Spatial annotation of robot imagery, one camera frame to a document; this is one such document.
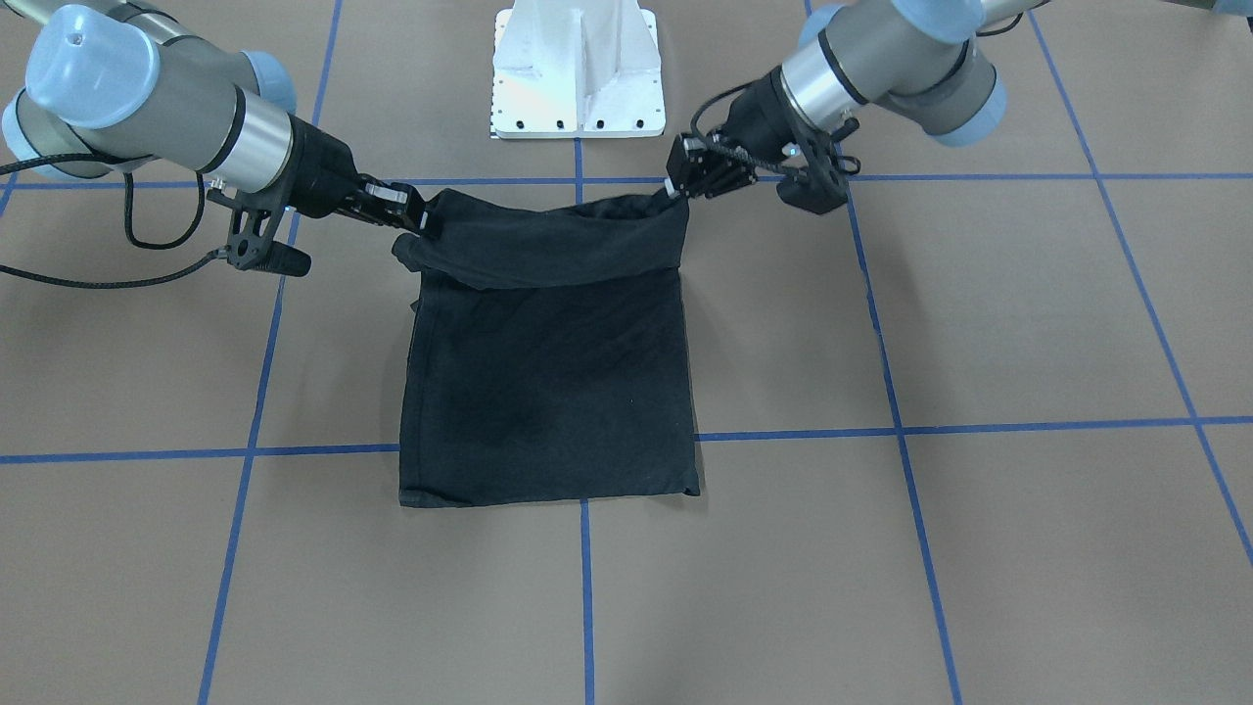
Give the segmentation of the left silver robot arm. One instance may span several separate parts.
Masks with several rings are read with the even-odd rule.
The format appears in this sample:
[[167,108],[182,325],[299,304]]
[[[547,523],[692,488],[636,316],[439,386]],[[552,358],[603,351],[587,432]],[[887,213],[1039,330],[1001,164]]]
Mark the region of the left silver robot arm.
[[781,179],[783,204],[827,214],[850,202],[860,173],[840,143],[858,111],[880,106],[944,147],[971,147],[997,129],[1005,80],[979,39],[1007,33],[1034,1],[855,1],[814,9],[794,53],[764,76],[724,91],[725,121],[694,116],[667,163],[672,198],[715,198]]

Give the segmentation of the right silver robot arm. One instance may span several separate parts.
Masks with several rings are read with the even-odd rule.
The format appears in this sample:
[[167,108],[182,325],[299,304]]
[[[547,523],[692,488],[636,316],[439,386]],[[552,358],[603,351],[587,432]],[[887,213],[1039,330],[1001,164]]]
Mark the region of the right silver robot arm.
[[419,232],[415,188],[361,172],[348,144],[297,116],[294,84],[264,53],[226,53],[143,1],[5,1],[36,23],[23,86],[3,109],[11,172],[132,180],[153,162],[200,178],[231,210],[219,257],[286,255],[286,212]]

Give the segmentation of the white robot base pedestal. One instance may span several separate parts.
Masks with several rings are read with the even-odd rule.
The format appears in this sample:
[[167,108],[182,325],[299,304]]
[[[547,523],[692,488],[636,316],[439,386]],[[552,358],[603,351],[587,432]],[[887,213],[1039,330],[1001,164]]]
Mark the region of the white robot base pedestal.
[[515,1],[492,20],[489,133],[502,140],[667,130],[655,13],[637,1]]

